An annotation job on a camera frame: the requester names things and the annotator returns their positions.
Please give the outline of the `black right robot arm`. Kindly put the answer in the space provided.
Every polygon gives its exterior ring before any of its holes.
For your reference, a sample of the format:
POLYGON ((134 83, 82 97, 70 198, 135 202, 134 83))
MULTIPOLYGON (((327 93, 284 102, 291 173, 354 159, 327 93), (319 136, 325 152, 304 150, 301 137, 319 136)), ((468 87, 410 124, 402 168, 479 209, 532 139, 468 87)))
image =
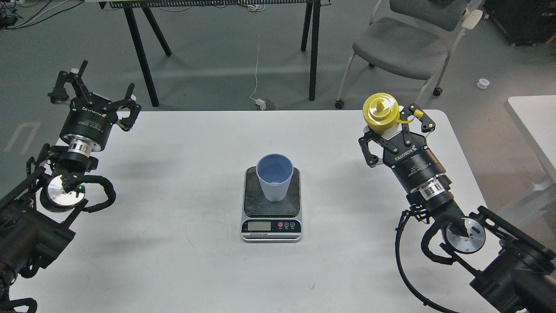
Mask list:
POLYGON ((400 242, 412 216, 425 222, 420 248, 429 260, 458 263, 474 276, 470 286, 500 313, 555 311, 555 253, 488 208, 464 214, 450 192, 451 180, 425 133, 435 122, 416 104, 399 107, 396 100, 375 94, 363 104, 367 123, 359 138, 371 168, 382 162, 406 192, 409 209, 401 214, 395 236, 395 258, 401 279, 423 305, 448 313, 450 309, 426 298, 407 278, 400 242))

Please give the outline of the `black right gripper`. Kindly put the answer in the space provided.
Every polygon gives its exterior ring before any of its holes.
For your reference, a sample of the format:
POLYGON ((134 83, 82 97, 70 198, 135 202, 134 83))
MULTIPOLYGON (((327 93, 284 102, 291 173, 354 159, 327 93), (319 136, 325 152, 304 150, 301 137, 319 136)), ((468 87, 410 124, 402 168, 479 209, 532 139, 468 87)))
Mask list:
POLYGON ((408 107, 399 105, 398 111, 401 131, 389 140, 369 126, 363 128, 359 146, 365 164, 374 168, 384 162, 391 167, 410 203, 451 200, 451 180, 425 139, 425 133, 435 131, 435 121, 415 103, 408 107))

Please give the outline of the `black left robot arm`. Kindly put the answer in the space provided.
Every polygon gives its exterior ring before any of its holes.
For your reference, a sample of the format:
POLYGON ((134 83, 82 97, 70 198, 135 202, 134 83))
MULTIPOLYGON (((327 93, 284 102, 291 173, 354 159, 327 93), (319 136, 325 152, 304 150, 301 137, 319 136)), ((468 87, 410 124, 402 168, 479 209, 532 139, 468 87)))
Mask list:
POLYGON ((0 277, 1 311, 15 313, 26 307, 35 313, 32 298, 11 300, 10 287, 18 277, 30 279, 47 268, 75 238, 70 229, 81 212, 93 213, 116 200, 113 184, 92 176, 113 126, 128 132, 141 111, 131 83, 123 99, 111 101, 89 91, 82 80, 88 62, 78 70, 60 71, 52 103, 69 101, 69 113, 60 133, 63 145, 44 144, 36 158, 26 162, 26 178, 1 199, 0 277))

